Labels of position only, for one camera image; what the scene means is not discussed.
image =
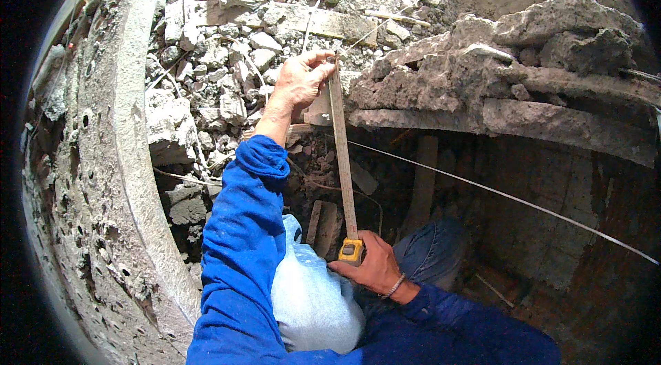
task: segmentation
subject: finger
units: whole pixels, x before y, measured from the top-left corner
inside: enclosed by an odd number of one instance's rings
[[[321,62],[329,56],[335,55],[333,50],[320,50],[320,51],[306,51],[301,55],[297,55],[296,59],[305,65],[310,65],[315,61]]]
[[[328,263],[328,267],[335,270],[343,277],[353,279],[358,274],[358,268],[345,262],[333,261]]]
[[[330,76],[333,71],[335,71],[335,64],[333,63],[325,63],[325,64],[319,64],[317,68],[312,70],[309,74],[310,77],[315,80],[318,83],[321,83],[323,80],[326,80],[328,76]]]
[[[376,247],[381,247],[379,242],[376,240],[377,236],[374,232],[369,230],[358,230],[358,238],[363,241],[365,244],[365,249],[369,250],[371,247],[375,249]]]

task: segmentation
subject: person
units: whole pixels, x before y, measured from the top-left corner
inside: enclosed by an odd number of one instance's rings
[[[285,138],[334,71],[333,55],[284,63],[254,135],[223,173],[203,230],[202,315],[187,363],[559,364],[541,331],[447,292],[466,243],[456,221],[430,223],[395,248],[359,231],[359,267],[326,267],[300,244],[300,225],[282,215]]]

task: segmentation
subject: broken concrete slab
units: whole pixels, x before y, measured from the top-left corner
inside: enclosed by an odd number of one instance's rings
[[[195,160],[195,124],[190,102],[161,88],[145,92],[147,142],[154,166]]]
[[[541,66],[564,68],[579,76],[616,76],[618,68],[631,67],[631,48],[620,30],[600,29],[593,37],[565,31],[544,44],[539,58]]]
[[[538,138],[616,155],[654,168],[654,134],[566,107],[486,99],[484,125],[494,133]]]
[[[620,30],[633,47],[641,44],[641,23],[620,11],[595,0],[546,0],[515,14],[503,15],[495,23],[495,43],[529,47],[543,45],[563,31],[594,31],[602,28]]]
[[[202,188],[199,186],[177,185],[174,190],[164,192],[161,201],[172,224],[194,224],[204,221],[206,216]]]

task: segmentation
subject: blue sleeve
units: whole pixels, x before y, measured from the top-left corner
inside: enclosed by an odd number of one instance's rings
[[[287,354],[273,317],[271,287],[285,255],[286,158],[284,148],[257,135],[239,145],[225,168],[203,231],[202,316],[187,364],[330,364],[340,357],[332,351]]]
[[[551,338],[532,326],[427,284],[403,306],[404,316],[418,326],[447,329],[461,336],[465,352],[481,352],[495,364],[560,364],[560,350]]]

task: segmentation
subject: debris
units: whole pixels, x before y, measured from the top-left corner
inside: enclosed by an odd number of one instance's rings
[[[351,180],[363,191],[367,196],[371,196],[372,193],[379,187],[379,182],[372,177],[371,174],[365,169],[363,169],[360,164],[349,160],[351,166]]]
[[[631,66],[631,48],[620,30],[600,29],[593,37],[565,31],[546,42],[539,58],[544,67],[564,68],[579,76],[615,76],[618,68]]]
[[[154,166],[195,161],[190,102],[162,88],[145,91],[147,142]]]
[[[414,23],[418,25],[422,25],[423,27],[431,27],[432,24],[418,20],[417,18],[411,18],[407,17],[405,15],[399,15],[399,14],[389,14],[388,12],[382,12],[382,11],[371,11],[371,10],[365,10],[365,15],[368,17],[378,17],[378,18],[390,18],[392,20],[396,21],[401,21],[401,22],[408,22],[408,23]]]
[[[168,209],[166,213],[172,224],[194,224],[203,221],[206,216],[202,188],[198,185],[184,187],[183,183],[179,184],[174,190],[164,192],[161,201],[163,208]]]
[[[257,69],[262,72],[269,67],[273,58],[276,58],[276,53],[266,48],[258,48],[250,53],[250,57]]]
[[[274,51],[275,53],[282,52],[282,46],[276,42],[269,34],[265,32],[260,32],[253,35],[250,39],[250,44],[252,48],[264,48],[267,50]]]
[[[398,23],[392,20],[388,20],[385,23],[385,30],[392,34],[395,34],[402,41],[409,38],[411,35],[411,33],[406,28],[402,27],[401,25],[399,25]]]
[[[416,162],[436,168],[438,155],[438,138],[434,136],[418,137],[418,155]],[[434,196],[436,173],[433,170],[417,166],[415,179],[413,181],[413,195],[407,217],[402,223],[399,232],[400,237],[408,236],[421,228],[429,221],[432,211],[432,199]]]
[[[532,101],[533,97],[530,96],[528,93],[528,90],[525,89],[525,85],[519,83],[519,84],[514,84],[512,86],[512,94],[516,97],[516,99],[521,100],[521,101]]]
[[[202,121],[200,122],[200,128],[202,129],[213,129],[225,131],[227,129],[227,123],[223,119],[221,111],[217,107],[200,107],[198,109]]]

